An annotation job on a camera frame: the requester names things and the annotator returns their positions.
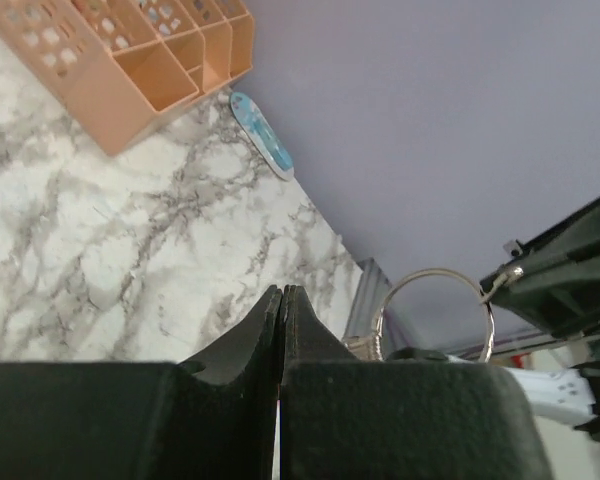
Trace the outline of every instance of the desk organizer compartment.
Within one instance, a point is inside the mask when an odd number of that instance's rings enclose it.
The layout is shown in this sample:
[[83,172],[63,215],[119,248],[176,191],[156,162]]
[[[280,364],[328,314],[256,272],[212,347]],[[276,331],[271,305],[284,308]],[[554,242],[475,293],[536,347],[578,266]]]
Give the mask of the desk organizer compartment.
[[240,0],[0,0],[0,37],[115,155],[252,68]]

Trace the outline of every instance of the marble countertop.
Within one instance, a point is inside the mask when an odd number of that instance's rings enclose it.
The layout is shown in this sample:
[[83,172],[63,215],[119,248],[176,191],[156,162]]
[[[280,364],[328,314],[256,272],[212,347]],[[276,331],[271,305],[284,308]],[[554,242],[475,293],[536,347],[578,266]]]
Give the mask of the marble countertop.
[[360,274],[227,91],[111,159],[0,41],[0,361],[180,361],[270,284],[340,337]]

